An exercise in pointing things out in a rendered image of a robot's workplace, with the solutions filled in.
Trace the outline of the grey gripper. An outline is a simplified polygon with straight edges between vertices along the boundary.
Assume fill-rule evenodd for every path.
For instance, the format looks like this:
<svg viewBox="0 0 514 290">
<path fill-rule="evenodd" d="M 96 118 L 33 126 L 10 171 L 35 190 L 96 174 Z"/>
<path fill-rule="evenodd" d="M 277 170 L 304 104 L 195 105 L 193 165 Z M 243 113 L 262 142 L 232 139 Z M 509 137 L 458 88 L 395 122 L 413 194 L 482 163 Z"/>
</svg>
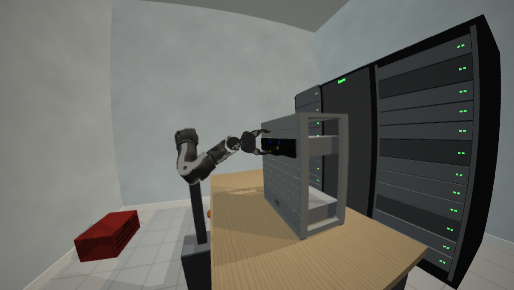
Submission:
<svg viewBox="0 0 514 290">
<path fill-rule="evenodd" d="M 268 153 L 271 153 L 270 151 L 265 150 L 264 152 L 261 152 L 260 149 L 256 148 L 256 137 L 260 135 L 260 133 L 269 133 L 270 130 L 267 129 L 259 129 L 254 130 L 252 132 L 244 131 L 240 142 L 241 142 L 241 149 L 246 153 L 253 153 L 255 155 L 266 155 Z M 251 134 L 247 134 L 251 133 Z"/>
</svg>

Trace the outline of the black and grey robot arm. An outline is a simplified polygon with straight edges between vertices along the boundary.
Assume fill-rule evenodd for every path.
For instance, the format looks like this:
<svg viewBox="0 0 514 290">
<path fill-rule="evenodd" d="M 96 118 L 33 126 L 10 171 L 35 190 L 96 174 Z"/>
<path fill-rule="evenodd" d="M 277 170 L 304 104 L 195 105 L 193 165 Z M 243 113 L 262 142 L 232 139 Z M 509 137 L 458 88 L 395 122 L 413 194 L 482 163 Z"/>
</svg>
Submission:
<svg viewBox="0 0 514 290">
<path fill-rule="evenodd" d="M 216 148 L 211 148 L 207 151 L 208 153 L 203 152 L 195 159 L 195 147 L 198 145 L 198 136 L 196 137 L 195 129 L 184 128 L 177 132 L 175 134 L 176 149 L 178 151 L 177 169 L 182 178 L 190 185 L 195 185 L 199 181 L 206 179 L 216 168 L 216 165 L 227 159 L 229 155 L 231 156 L 237 152 L 241 145 L 237 137 L 231 137 L 231 135 L 229 135 L 227 137 L 228 139 L 226 138 L 228 142 L 227 146 L 229 149 L 236 151 L 233 153 L 228 152 L 225 148 L 226 140 L 224 139 L 219 145 L 214 146 Z M 217 159 L 219 160 L 216 161 Z"/>
</svg>

